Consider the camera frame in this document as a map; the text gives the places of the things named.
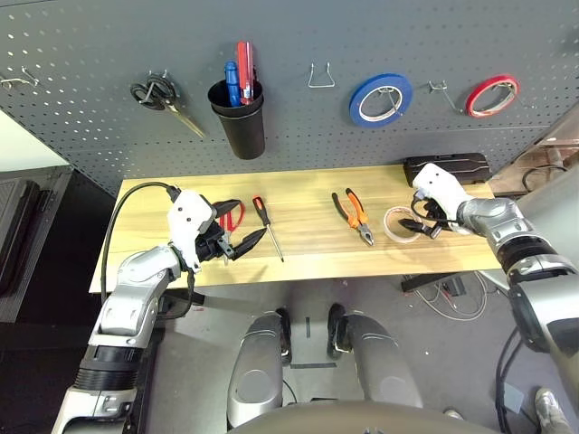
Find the red tape roll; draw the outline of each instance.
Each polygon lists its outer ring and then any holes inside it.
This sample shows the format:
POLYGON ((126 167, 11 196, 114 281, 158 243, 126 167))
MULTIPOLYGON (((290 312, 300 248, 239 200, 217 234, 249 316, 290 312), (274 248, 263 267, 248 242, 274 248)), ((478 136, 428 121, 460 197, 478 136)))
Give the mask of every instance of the red tape roll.
POLYGON ((486 118, 487 116, 496 115, 515 100, 519 91, 520 85, 518 84, 517 79, 509 74, 502 74, 496 77, 491 77, 488 80, 484 80, 479 86, 475 88, 474 91, 472 91, 472 93, 467 98, 467 114, 473 118, 486 118), (487 90, 500 85, 510 87, 510 91, 507 97, 501 100, 497 105, 491 108, 487 108, 486 110, 477 111, 474 109, 474 105, 477 102, 477 99, 480 98, 480 95, 482 95, 487 90))

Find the red screwdriver handle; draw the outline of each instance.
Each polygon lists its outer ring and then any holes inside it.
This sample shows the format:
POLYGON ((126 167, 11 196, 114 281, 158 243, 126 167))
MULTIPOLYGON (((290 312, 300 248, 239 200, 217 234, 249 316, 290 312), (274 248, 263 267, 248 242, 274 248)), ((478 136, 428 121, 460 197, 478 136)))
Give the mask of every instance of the red screwdriver handle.
POLYGON ((268 211, 265 209, 265 203, 263 203, 263 199, 261 199, 260 196, 255 196, 253 198, 253 205, 255 206, 255 211, 257 211, 257 215, 260 216, 263 226, 271 224, 270 218, 268 217, 268 211))

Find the blue pen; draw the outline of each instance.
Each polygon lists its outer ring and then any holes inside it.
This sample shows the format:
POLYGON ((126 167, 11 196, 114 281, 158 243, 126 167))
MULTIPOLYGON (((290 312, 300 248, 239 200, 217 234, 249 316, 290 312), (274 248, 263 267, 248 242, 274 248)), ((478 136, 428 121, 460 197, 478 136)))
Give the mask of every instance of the blue pen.
POLYGON ((237 63, 227 61, 225 63, 225 82, 229 91, 229 103, 232 107, 240 107, 242 104, 242 94, 239 89, 239 73, 237 63))

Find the wooden table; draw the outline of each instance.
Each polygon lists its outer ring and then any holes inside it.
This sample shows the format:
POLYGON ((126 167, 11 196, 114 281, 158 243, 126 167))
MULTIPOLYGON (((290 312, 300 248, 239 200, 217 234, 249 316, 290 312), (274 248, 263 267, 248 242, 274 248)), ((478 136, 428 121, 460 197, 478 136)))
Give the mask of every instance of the wooden table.
MULTIPOLYGON (((400 165, 351 167, 294 172, 243 175, 204 175, 156 178, 181 189, 202 193, 210 202, 241 199, 247 212, 239 230, 232 235, 235 245, 244 235, 261 227, 252 197, 263 197, 271 218, 271 228, 280 244, 285 262, 269 235, 248 254, 225 267, 222 259, 202 264, 196 276, 198 287, 232 283, 269 282, 306 278, 336 278, 453 272, 499 267, 486 241, 478 236, 444 231, 433 241, 425 236, 411 244, 399 244, 386 237, 382 219, 389 208, 409 206, 413 189, 408 186, 400 165), (346 199, 350 187, 370 216, 369 226, 375 246, 365 244, 338 215, 330 195, 346 199)), ((153 179, 123 182, 120 194, 130 187, 153 179)), ((492 197, 487 184, 466 187, 469 194, 492 197)), ((107 288, 113 289, 122 260, 141 250, 168 242, 166 213, 171 206, 162 188, 134 193, 124 205, 110 244, 107 288)), ((90 285, 99 292, 100 265, 90 285)), ((186 287, 183 277, 172 288, 186 287)))

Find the metal hook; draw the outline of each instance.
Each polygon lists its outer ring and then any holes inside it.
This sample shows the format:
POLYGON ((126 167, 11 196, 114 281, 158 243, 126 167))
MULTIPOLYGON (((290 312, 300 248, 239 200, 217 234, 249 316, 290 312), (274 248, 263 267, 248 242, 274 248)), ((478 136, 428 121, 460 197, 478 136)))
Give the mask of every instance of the metal hook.
POLYGON ((311 79, 314 76, 314 63, 311 63, 311 68, 309 70, 309 81, 308 87, 311 89, 320 89, 320 88, 333 88, 336 86, 336 82, 332 79, 332 75, 329 73, 329 62, 326 63, 326 74, 329 77, 331 83, 330 84, 311 84, 311 79))
POLYGON ((38 86, 38 83, 40 83, 40 80, 36 79, 30 72, 28 72, 28 70, 24 66, 21 68, 21 71, 22 71, 22 74, 24 74, 30 80, 19 79, 19 78, 5 79, 4 77, 0 76, 0 85, 6 90, 10 90, 14 86, 13 83, 30 84, 33 88, 38 86))
POLYGON ((457 113, 464 113, 464 110, 462 108, 457 108, 454 105, 454 102, 452 101, 451 97, 449 97, 449 94, 446 93, 446 89, 448 88, 448 86, 446 85, 446 81, 443 80, 441 81, 441 83, 439 83, 438 85, 432 84, 432 81, 428 81, 428 85, 431 87, 431 93, 434 91, 440 91, 444 94, 444 98, 446 98, 447 101, 449 101, 449 104, 451 105, 452 109, 454 111, 456 111, 457 113))
POLYGON ((394 99, 392 98, 392 92, 396 92, 396 90, 394 90, 390 86, 384 86, 383 88, 378 89, 378 93, 382 93, 382 94, 387 93, 388 94, 388 98, 390 99, 390 103, 392 104, 392 108, 394 109, 394 112, 398 116, 403 116, 403 113, 398 111, 396 104, 394 104, 394 99))
MULTIPOLYGON (((153 71, 152 70, 148 70, 148 75, 153 75, 153 71)), ((163 72, 163 75, 161 76, 164 79, 166 79, 166 70, 163 72)), ((146 102, 149 102, 149 98, 151 97, 151 92, 153 91, 153 88, 155 87, 155 83, 151 83, 151 85, 148 87, 148 91, 147 91, 147 95, 145 96, 144 99, 142 99, 141 101, 139 101, 139 104, 145 104, 146 102)))
POLYGON ((525 104, 517 95, 517 93, 515 92, 515 88, 513 87, 512 84, 510 83, 501 83, 498 84, 497 86, 500 86, 501 88, 507 88, 508 91, 513 95, 513 97, 515 97, 515 99, 517 100, 517 102, 521 105, 521 107, 523 109, 534 109, 535 106, 534 105, 530 105, 528 106, 527 104, 525 104))

